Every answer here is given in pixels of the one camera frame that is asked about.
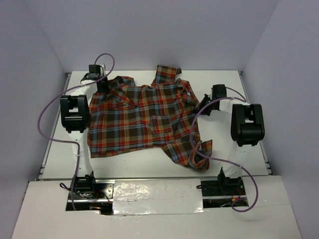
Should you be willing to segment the plaid long sleeve shirt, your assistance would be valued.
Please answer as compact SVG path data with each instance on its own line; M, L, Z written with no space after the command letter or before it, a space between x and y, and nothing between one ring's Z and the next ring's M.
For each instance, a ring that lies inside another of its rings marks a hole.
M89 105L88 148L92 158L160 148L176 164L209 168L211 140L202 141L194 109L199 105L179 68L158 66L150 85L132 77L109 81L108 94L95 93Z

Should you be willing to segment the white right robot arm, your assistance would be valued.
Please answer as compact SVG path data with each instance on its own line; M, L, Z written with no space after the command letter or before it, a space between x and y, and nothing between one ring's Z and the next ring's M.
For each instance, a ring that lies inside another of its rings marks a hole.
M234 189L230 178L242 175L241 167L246 162L247 154L264 139L263 111L260 104L248 103L241 93L224 84L213 85L211 94L204 95L194 113L209 116L212 111L226 112L231 116L230 136L233 144L228 159L222 161L221 173L225 178L216 184L218 192L227 195Z

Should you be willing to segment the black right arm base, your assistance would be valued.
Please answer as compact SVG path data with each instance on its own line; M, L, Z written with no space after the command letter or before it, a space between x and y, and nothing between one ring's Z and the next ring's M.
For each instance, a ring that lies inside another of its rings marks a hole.
M241 177L226 177L223 168L216 180L204 180L196 186L202 191L202 196L242 196L245 194L243 180Z

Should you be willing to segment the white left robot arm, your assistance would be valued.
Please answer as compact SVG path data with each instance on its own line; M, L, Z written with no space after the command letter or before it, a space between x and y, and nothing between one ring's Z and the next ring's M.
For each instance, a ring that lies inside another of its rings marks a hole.
M79 87L60 97L61 124L72 143L77 177L91 175L93 172L87 145L87 133L91 122L88 100L98 90L108 88L105 65L94 64L89 65L89 72L82 78Z

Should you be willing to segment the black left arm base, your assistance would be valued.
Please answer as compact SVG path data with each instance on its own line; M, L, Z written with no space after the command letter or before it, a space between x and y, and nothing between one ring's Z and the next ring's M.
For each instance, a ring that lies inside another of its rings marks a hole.
M114 186L112 183L97 182L94 173L79 177L74 176L70 186L60 183L59 186L69 192L70 198L76 199L106 199L108 202L113 198Z

